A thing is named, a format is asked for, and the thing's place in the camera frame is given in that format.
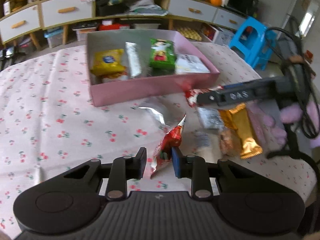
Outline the hand in pink glove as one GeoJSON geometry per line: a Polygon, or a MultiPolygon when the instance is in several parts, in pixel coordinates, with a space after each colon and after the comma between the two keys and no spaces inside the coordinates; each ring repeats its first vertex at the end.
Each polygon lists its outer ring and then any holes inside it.
{"type": "MultiPolygon", "coordinates": [[[[311,123],[315,125],[316,131],[319,132],[319,105],[316,105],[313,101],[309,102],[307,106],[307,113],[311,118],[311,123]]],[[[280,120],[283,124],[290,124],[302,119],[303,111],[298,104],[293,104],[289,107],[285,107],[280,111],[280,120]]],[[[271,129],[271,133],[276,138],[279,145],[284,146],[287,142],[287,133],[285,129],[276,126],[275,119],[270,115],[263,116],[263,123],[271,129]]],[[[319,148],[319,134],[315,139],[310,140],[310,148],[319,148]]]]}

